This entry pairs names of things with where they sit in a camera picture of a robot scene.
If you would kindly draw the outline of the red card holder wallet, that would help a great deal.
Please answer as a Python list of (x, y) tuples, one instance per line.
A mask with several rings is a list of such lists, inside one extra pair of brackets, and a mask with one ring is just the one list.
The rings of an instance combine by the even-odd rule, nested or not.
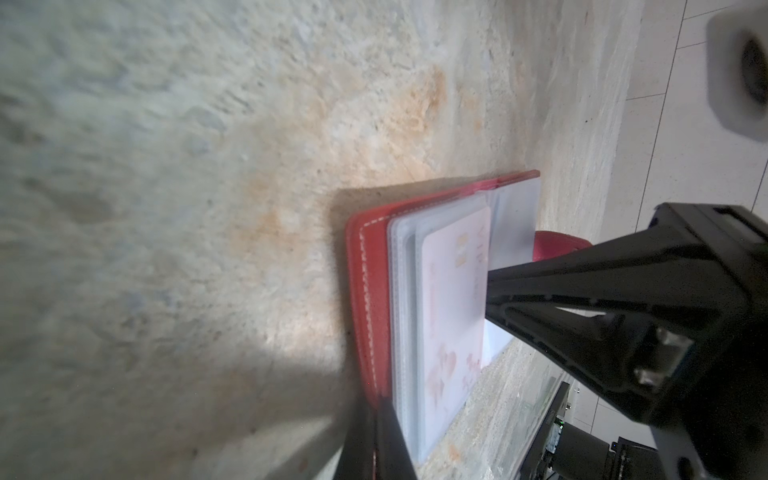
[[(540, 185), (539, 173), (531, 170), (376, 207), (347, 223), (350, 300), (364, 391), (372, 403), (392, 402), (415, 463), (424, 462), (440, 441), (429, 450), (420, 442), (417, 236), (487, 206), (488, 273), (585, 248), (584, 239), (537, 229)], [(485, 319), (480, 374), (511, 341), (509, 333)]]

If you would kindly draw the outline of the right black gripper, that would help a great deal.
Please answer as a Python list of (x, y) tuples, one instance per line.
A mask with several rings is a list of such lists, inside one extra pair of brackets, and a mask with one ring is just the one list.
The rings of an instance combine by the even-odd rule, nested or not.
[(665, 203), (644, 231), (491, 272), (487, 294), (489, 320), (651, 427), (670, 478), (766, 477), (767, 225), (755, 214)]

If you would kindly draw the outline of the white pink VIP card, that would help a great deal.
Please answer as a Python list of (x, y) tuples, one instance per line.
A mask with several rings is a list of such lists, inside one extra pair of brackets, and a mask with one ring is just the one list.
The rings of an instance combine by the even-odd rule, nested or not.
[(420, 442), (433, 448), (464, 405), (482, 364), (490, 208), (417, 236)]

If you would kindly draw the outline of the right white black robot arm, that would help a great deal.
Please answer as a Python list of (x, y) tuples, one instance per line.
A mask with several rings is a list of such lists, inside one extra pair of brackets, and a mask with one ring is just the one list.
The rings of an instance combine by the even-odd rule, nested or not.
[(564, 479), (767, 475), (767, 224), (664, 203), (649, 227), (494, 270), (487, 318), (634, 422), (654, 445), (545, 421), (520, 470)]

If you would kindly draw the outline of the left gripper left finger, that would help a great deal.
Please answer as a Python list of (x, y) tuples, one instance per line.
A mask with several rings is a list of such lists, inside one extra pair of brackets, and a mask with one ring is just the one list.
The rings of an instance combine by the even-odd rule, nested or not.
[(375, 478), (376, 414), (365, 397), (354, 410), (334, 480), (372, 480)]

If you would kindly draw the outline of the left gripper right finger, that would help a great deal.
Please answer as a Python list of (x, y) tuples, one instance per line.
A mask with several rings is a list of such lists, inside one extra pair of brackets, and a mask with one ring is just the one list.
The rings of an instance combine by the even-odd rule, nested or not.
[(390, 400), (379, 400), (375, 424), (377, 480), (416, 480), (417, 475)]

